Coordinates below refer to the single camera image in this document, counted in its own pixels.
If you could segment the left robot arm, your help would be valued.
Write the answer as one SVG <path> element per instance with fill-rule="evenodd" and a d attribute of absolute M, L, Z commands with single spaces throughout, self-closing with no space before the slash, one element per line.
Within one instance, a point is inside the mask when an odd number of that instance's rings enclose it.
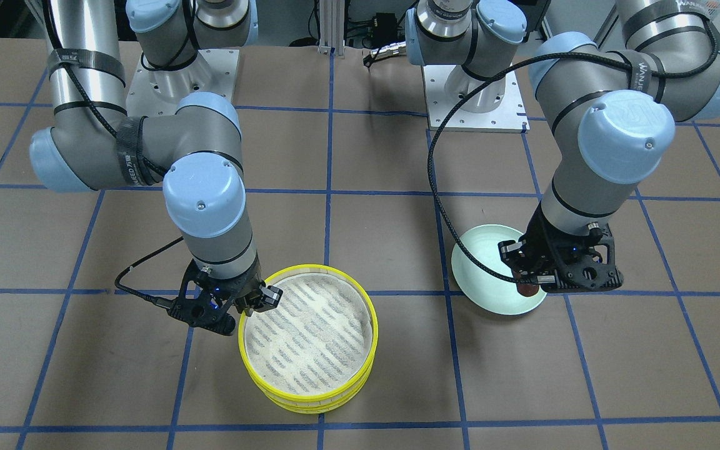
<path fill-rule="evenodd" d="M 609 220 L 657 168 L 676 124 L 720 116 L 720 50 L 706 1 L 617 1 L 624 49 L 604 52 L 585 34 L 548 38 L 513 63 L 526 34 L 509 1 L 421 1 L 406 18 L 409 62 L 456 66 L 471 83 L 455 114 L 476 95 L 502 91 L 507 74 L 528 68 L 534 96 L 562 153 L 526 233 L 492 247 L 511 269 L 479 260 L 444 222 L 475 267 L 549 293 L 620 288 Z"/>

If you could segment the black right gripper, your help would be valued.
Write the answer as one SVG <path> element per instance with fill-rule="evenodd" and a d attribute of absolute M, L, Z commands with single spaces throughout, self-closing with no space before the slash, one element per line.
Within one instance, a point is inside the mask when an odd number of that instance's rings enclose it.
<path fill-rule="evenodd" d="M 279 287 L 267 285 L 258 256 L 240 276 L 229 279 L 229 299 L 239 314 L 265 313 L 277 308 L 283 296 Z"/>

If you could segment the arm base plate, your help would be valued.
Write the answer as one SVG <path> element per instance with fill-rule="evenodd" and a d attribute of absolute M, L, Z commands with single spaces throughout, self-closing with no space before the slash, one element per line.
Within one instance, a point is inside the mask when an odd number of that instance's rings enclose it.
<path fill-rule="evenodd" d="M 465 94 L 482 83 L 471 79 L 460 66 L 423 66 L 424 93 L 429 128 L 437 131 L 449 111 Z M 475 94 L 452 115 L 447 131 L 506 132 L 529 131 L 528 114 L 514 73 Z"/>
<path fill-rule="evenodd" d="M 183 97 L 211 92 L 233 100 L 240 49 L 200 49 L 196 59 L 177 71 L 153 71 L 142 55 L 127 89 L 129 116 L 171 115 Z"/>

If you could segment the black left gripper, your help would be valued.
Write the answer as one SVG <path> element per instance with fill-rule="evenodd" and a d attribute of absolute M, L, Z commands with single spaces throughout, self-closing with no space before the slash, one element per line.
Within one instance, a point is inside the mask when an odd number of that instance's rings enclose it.
<path fill-rule="evenodd" d="M 578 285 L 583 281 L 582 256 L 584 240 L 554 227 L 537 207 L 526 233 L 517 240 L 498 243 L 500 259 L 521 279 L 538 282 L 551 276 L 547 285 Z"/>

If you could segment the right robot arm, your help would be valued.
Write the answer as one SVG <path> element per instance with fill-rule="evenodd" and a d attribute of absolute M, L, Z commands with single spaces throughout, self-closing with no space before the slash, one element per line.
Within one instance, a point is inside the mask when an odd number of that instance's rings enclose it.
<path fill-rule="evenodd" d="M 162 184 L 167 212 L 192 256 L 182 285 L 198 299 L 152 298 L 169 313 L 219 319 L 277 307 L 259 273 L 243 180 L 238 114 L 206 80 L 189 80 L 171 112 L 129 113 L 112 1 L 43 1 L 54 125 L 29 143 L 49 190 L 92 192 Z"/>

